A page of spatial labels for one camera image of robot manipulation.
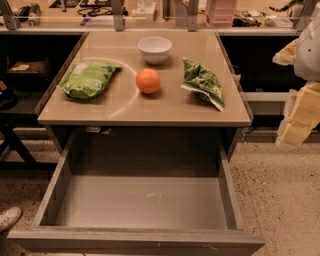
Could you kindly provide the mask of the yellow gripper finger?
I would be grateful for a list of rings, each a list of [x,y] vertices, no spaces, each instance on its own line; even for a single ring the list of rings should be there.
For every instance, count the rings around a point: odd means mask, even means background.
[[[320,83],[307,82],[299,91],[291,89],[277,131],[277,144],[301,145],[320,123]]]
[[[272,62],[283,66],[293,65],[295,60],[296,45],[297,39],[294,39],[274,55]]]

